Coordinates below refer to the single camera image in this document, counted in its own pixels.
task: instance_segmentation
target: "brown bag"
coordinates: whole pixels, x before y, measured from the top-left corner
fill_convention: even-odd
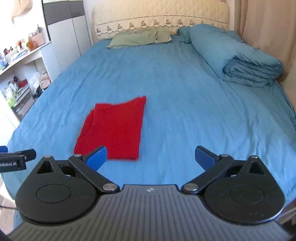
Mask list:
[[[11,17],[17,17],[21,15],[24,11],[30,10],[32,8],[32,0],[15,0]]]

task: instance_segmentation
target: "red towel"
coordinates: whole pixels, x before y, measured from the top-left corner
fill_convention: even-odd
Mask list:
[[[86,117],[74,154],[86,155],[104,145],[108,159],[138,159],[145,103],[143,96],[122,104],[96,104]]]

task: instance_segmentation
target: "gray plastic base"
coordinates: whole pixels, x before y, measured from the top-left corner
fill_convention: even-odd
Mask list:
[[[227,223],[211,214],[195,195],[175,185],[125,185],[103,195],[85,216],[59,226],[25,222],[13,241],[287,241],[277,222],[257,226]]]

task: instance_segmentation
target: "blue bed sheet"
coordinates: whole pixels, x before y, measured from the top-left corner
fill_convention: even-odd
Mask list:
[[[119,186],[177,184],[203,172],[194,149],[245,160],[260,156],[283,192],[296,197],[295,112],[277,83],[262,88],[221,81],[191,44],[107,49],[95,44],[41,95],[13,133],[10,152],[34,148],[27,169],[3,174],[14,198],[44,155],[67,159],[96,103],[147,96],[138,161],[107,161],[99,170]]]

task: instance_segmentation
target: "pink basket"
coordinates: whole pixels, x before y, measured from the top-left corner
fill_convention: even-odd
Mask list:
[[[33,41],[35,41],[38,46],[45,44],[45,39],[43,33],[38,33],[35,36],[31,37]]]

